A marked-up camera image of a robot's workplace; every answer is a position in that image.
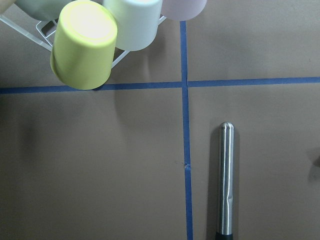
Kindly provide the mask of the pink plastic cup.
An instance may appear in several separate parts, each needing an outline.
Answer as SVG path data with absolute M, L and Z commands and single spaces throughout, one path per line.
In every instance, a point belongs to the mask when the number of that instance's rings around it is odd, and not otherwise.
M 207 0 L 163 0 L 161 14 L 170 20 L 186 21 L 199 15 Z

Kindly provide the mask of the grey-green plastic cup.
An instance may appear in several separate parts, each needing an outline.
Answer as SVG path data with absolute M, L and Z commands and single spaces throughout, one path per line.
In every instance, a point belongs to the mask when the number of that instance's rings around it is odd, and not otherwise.
M 33 19 L 51 21 L 59 17 L 71 0 L 16 0 L 15 4 Z

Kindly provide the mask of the yellow-green plastic cup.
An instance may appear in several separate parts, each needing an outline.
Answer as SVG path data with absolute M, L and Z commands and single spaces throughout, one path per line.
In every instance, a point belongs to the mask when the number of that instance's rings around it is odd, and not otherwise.
M 75 0 L 60 12 L 50 66 L 65 85 L 78 90 L 102 86 L 110 77 L 117 24 L 102 5 Z

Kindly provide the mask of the white plastic cup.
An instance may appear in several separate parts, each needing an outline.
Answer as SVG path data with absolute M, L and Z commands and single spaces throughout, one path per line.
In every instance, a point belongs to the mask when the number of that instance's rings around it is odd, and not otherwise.
M 139 51 L 148 47 L 158 30 L 161 0 L 104 0 L 117 24 L 116 48 Z

